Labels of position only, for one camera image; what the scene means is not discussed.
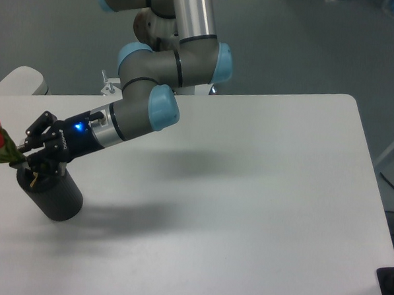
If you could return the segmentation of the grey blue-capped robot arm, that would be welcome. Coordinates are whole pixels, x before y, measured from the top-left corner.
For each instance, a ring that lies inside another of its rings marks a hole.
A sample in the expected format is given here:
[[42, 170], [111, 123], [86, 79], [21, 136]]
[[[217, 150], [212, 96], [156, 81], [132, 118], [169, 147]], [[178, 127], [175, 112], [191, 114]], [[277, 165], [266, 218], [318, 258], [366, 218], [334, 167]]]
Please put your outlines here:
[[18, 148], [24, 160], [11, 163], [38, 174], [60, 175], [62, 165], [103, 148], [160, 131], [179, 121], [177, 88], [227, 81], [233, 73], [230, 46], [218, 41], [212, 0], [98, 0], [113, 13], [147, 9], [166, 20], [168, 49], [153, 40], [123, 46], [117, 57], [122, 98], [59, 121], [44, 112]]

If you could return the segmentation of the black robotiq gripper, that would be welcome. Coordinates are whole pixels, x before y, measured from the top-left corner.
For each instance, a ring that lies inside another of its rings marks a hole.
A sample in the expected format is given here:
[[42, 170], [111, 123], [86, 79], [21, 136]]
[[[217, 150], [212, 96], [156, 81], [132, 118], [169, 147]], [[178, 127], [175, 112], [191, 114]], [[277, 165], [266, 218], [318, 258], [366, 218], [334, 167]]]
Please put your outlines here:
[[45, 176], [62, 177], [66, 173], [66, 162], [104, 148], [90, 126], [90, 112], [59, 121], [55, 115], [44, 111], [25, 131], [25, 135], [26, 138], [17, 146], [20, 152], [44, 147], [51, 141], [51, 152], [43, 149], [26, 157], [28, 168]]

